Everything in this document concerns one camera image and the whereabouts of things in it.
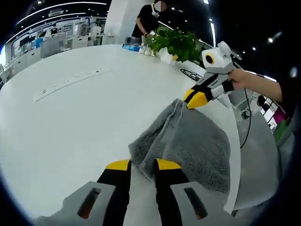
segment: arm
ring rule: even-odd
[[[233,80],[235,89],[250,89],[274,101],[283,101],[281,87],[277,82],[241,69],[234,69],[229,77]]]
[[[143,35],[147,34],[147,31],[145,30],[145,28],[143,27],[142,23],[141,23],[141,18],[137,18],[136,23],[140,29],[140,31],[142,32]]]

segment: white table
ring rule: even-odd
[[[34,101],[45,87],[99,66],[110,72]],[[129,158],[127,145],[195,83],[180,72],[183,67],[204,73],[190,62],[171,66],[120,45],[104,45],[45,58],[6,83],[0,92],[0,164],[8,190],[25,214],[53,214],[65,197],[96,181],[106,165]],[[225,209],[231,211],[238,191],[240,149],[229,98],[221,98],[228,108],[215,100],[200,111],[229,137],[231,192]],[[147,189],[155,192],[147,180],[132,179],[124,225],[159,221],[155,196]],[[143,200],[152,205],[145,206]]]

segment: gray towel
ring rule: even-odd
[[[230,144],[226,133],[201,112],[177,99],[133,143],[132,162],[148,178],[156,158],[178,163],[189,181],[228,193]]]

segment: white pot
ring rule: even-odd
[[[173,60],[174,56],[168,53],[167,47],[161,49],[157,56],[160,58],[161,61],[168,63],[170,65],[175,64],[175,60]]]

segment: power outlet strip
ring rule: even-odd
[[[97,68],[96,70],[91,70],[89,72],[81,73],[81,74],[76,74],[70,78],[63,79],[62,81],[59,81],[56,84],[53,84],[52,86],[43,89],[42,91],[39,91],[34,95],[34,101],[38,102],[39,100],[45,98],[46,96],[66,87],[70,86],[76,82],[82,81],[84,79],[88,79],[94,76],[98,76],[104,73],[109,72],[110,70],[108,68],[100,67]]]

